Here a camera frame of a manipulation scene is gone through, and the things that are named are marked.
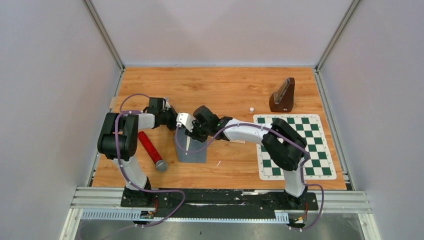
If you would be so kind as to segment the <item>grey envelope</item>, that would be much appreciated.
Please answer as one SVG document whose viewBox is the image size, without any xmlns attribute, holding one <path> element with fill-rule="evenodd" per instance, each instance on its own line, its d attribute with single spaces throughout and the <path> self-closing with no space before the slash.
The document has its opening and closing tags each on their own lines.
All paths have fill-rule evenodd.
<svg viewBox="0 0 424 240">
<path fill-rule="evenodd" d="M 207 162 L 207 150 L 205 147 L 208 142 L 199 142 L 190 138 L 189 152 L 186 155 L 185 128 L 179 128 L 174 135 L 174 143 L 177 154 L 177 159 L 181 163 L 205 164 Z"/>
</svg>

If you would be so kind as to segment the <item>cream pink envelope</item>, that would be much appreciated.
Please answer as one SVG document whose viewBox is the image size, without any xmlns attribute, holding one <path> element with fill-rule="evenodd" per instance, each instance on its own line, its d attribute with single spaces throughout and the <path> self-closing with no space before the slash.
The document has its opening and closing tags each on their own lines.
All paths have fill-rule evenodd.
<svg viewBox="0 0 424 240">
<path fill-rule="evenodd" d="M 225 139 L 220 139 L 219 141 L 220 142 L 224 142 L 226 144 L 228 144 L 228 143 L 245 144 L 246 143 L 246 141 L 244 141 L 244 140 L 225 140 Z"/>
</svg>

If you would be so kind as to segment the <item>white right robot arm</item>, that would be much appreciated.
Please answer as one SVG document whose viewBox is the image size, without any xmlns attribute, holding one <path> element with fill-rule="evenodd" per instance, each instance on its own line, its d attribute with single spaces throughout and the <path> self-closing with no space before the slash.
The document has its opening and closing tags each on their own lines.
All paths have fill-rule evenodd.
<svg viewBox="0 0 424 240">
<path fill-rule="evenodd" d="M 244 141 L 265 148 L 271 160 L 283 170 L 286 204 L 298 209 L 306 201 L 307 186 L 301 171 L 302 162 L 309 159 L 306 140 L 285 120 L 253 123 L 233 117 L 218 117 L 206 106 L 193 115 L 179 113 L 176 127 L 185 128 L 185 135 L 209 146 L 214 140 Z"/>
</svg>

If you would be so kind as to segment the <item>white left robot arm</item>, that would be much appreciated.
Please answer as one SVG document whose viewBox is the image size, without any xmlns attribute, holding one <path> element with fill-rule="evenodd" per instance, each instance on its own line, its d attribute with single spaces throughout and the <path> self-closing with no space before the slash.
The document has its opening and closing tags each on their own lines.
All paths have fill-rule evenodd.
<svg viewBox="0 0 424 240">
<path fill-rule="evenodd" d="M 125 188 L 123 197 L 135 200 L 140 206 L 149 206 L 153 191 L 149 178 L 143 173 L 136 158 L 138 133 L 161 125 L 170 131 L 176 129 L 177 112 L 167 98 L 150 97 L 142 111 L 108 112 L 99 134 L 97 149 L 112 160 L 120 170 Z"/>
</svg>

